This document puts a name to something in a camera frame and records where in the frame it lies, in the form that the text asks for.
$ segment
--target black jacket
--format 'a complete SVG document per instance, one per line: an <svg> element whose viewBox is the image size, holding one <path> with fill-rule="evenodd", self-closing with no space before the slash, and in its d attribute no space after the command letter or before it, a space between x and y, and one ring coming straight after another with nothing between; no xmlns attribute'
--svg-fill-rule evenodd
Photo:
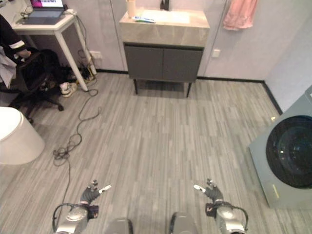
<svg viewBox="0 0 312 234"><path fill-rule="evenodd" d="M25 43L2 15L0 15L0 45L5 54L13 61L15 60L14 54L26 49Z"/></svg>

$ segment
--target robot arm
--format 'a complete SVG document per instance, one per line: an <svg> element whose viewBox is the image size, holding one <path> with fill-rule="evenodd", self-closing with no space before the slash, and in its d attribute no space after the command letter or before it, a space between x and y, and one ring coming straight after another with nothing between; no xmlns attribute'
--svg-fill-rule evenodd
<svg viewBox="0 0 312 234"><path fill-rule="evenodd" d="M206 204L206 215L214 217L221 234L245 234L247 230L248 216L244 209L232 206L229 202L223 201L222 192L211 179L207 181L205 189L199 185L194 188L202 191L213 203ZM234 214L234 209L240 209L246 216L246 225L242 225Z"/></svg>
<svg viewBox="0 0 312 234"><path fill-rule="evenodd" d="M98 190L96 188L96 180L92 181L82 193L79 204L68 204L71 210L66 216L66 220L56 229L54 224L55 213L53 215L53 229L56 234L80 234L87 226L89 219L97 218L98 206L90 206L91 202L95 200L100 194L111 188L111 185Z"/></svg>

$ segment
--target washing machine door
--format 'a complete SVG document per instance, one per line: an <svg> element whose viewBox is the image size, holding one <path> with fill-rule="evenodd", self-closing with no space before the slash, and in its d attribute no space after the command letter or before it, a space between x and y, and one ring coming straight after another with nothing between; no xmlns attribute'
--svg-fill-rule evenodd
<svg viewBox="0 0 312 234"><path fill-rule="evenodd" d="M295 188L312 188L312 117L295 116L277 124L269 135L266 155L281 181Z"/></svg>

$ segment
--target laptop screen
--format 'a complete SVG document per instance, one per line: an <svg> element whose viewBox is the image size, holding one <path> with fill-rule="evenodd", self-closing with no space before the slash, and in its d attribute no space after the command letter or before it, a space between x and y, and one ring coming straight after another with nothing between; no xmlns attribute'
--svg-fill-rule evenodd
<svg viewBox="0 0 312 234"><path fill-rule="evenodd" d="M30 0L33 7L63 7L62 0Z"/></svg>

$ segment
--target toothpaste tube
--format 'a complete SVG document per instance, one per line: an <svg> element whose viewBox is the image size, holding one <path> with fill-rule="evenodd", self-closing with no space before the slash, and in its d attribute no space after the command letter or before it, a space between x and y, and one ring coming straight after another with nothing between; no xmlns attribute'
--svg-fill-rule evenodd
<svg viewBox="0 0 312 234"><path fill-rule="evenodd" d="M136 22L156 23L154 19L148 19L140 16L133 16L132 19L134 19Z"/></svg>

